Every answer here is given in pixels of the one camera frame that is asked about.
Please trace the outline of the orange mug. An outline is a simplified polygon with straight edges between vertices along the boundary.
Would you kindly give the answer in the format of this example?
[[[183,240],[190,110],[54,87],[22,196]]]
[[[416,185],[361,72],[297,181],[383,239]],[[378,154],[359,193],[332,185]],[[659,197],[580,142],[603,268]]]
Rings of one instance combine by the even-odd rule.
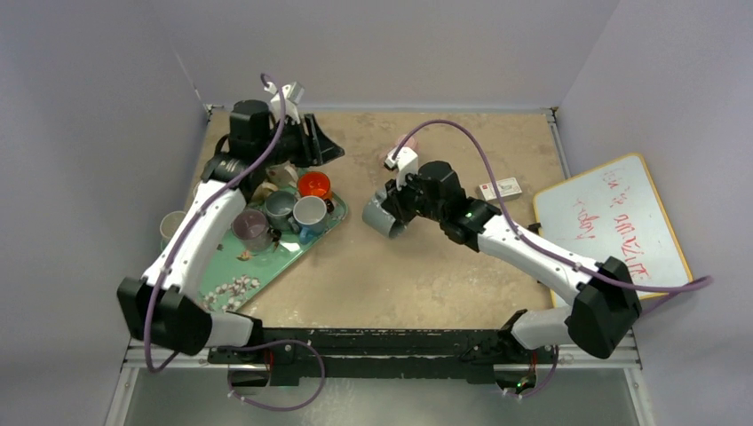
[[[298,179],[297,190],[302,196],[315,196],[322,199],[327,206],[328,213],[334,211],[331,182],[325,173],[307,171]]]

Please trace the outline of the cream floral mug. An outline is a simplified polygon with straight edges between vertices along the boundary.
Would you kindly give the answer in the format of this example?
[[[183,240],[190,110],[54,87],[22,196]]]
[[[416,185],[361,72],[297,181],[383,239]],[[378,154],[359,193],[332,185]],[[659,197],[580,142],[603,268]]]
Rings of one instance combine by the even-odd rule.
[[[268,167],[266,174],[268,181],[278,187],[297,186],[298,170],[289,162]]]

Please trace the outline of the blue mug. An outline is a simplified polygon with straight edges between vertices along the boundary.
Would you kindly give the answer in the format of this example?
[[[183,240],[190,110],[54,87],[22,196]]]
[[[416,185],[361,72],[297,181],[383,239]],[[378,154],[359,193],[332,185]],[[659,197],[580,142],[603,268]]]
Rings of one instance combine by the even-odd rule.
[[[293,217],[301,244],[309,244],[327,231],[328,214],[326,202],[317,196],[304,196],[296,202]]]

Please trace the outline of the grey-teal mug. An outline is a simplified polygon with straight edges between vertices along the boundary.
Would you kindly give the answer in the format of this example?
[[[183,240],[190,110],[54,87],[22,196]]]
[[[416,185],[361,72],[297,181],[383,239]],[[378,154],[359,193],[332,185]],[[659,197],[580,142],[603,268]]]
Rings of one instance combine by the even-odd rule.
[[[371,229],[388,239],[400,236],[407,226],[385,210],[374,195],[364,206],[361,220]]]

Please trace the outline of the grey-blue mug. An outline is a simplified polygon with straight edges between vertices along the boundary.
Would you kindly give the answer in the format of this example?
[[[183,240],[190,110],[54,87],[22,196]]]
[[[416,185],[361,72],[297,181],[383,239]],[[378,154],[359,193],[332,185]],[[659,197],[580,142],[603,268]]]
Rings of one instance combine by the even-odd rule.
[[[281,232],[299,233],[299,225],[293,217],[297,197],[286,191],[271,193],[264,202],[263,211],[273,229]]]

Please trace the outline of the purple mug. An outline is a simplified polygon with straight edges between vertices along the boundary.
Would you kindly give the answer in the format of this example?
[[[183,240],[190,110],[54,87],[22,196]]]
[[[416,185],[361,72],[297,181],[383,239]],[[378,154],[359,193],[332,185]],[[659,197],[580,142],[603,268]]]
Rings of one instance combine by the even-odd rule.
[[[266,215],[257,209],[245,209],[231,223],[231,231],[252,255],[267,251],[281,238]]]

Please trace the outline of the white-grey mug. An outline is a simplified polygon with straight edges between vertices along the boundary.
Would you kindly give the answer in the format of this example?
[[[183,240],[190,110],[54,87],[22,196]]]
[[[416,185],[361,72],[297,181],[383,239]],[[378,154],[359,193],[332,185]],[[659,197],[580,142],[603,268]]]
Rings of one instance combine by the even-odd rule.
[[[159,232],[161,235],[161,250],[164,250],[168,246],[170,240],[176,234],[185,218],[186,212],[182,210],[172,211],[162,218],[162,221],[159,225]]]

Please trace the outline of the beige round mug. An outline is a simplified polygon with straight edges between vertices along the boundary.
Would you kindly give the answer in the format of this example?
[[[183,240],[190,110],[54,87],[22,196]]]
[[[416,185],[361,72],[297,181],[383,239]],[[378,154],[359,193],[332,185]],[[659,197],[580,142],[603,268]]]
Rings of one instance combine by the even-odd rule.
[[[273,183],[262,182],[252,194],[251,203],[263,204],[272,193],[279,190],[280,188]]]

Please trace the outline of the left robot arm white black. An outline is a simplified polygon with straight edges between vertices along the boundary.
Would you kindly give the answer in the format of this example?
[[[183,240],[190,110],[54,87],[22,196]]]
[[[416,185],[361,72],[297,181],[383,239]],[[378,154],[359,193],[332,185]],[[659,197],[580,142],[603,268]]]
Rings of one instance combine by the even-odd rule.
[[[268,168],[289,163],[320,167],[344,156],[313,114],[292,107],[274,112],[264,101],[236,103],[229,130],[206,162],[197,194],[178,230],[158,258],[137,278],[122,280],[116,296],[131,337],[144,344],[147,363],[157,345],[196,355],[230,346],[241,362],[265,350],[262,322],[235,312],[208,312],[194,296],[218,244],[250,203]]]

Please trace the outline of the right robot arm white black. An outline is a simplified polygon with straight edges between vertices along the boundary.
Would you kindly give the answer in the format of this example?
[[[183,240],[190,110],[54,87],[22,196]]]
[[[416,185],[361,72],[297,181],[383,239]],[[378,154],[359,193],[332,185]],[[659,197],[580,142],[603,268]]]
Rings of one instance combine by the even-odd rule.
[[[385,167],[397,173],[376,194],[391,221],[389,237],[415,217],[432,220],[454,243],[513,265],[565,301],[563,308],[516,313],[498,338],[506,359],[519,361],[533,349],[563,343],[607,359],[639,318],[637,292],[611,283],[631,282],[623,261],[571,253],[508,221],[497,206],[468,196],[448,162],[417,167],[388,161]]]

